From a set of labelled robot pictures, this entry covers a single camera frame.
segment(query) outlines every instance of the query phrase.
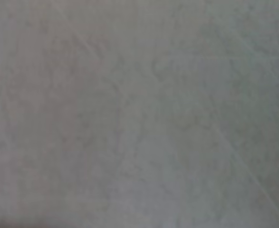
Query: gray surface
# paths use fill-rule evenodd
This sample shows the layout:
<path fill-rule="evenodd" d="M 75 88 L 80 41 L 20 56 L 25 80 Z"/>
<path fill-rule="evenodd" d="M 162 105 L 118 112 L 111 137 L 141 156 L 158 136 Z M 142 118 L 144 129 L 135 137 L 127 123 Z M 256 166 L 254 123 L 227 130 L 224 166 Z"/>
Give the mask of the gray surface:
<path fill-rule="evenodd" d="M 0 0 L 0 228 L 279 228 L 278 21 Z"/>

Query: textured surface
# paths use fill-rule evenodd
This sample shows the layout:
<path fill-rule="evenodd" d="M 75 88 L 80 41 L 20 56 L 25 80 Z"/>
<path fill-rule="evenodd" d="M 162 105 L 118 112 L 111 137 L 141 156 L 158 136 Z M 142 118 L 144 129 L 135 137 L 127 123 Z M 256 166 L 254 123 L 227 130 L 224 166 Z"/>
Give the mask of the textured surface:
<path fill-rule="evenodd" d="M 0 227 L 279 228 L 279 0 L 0 0 Z"/>

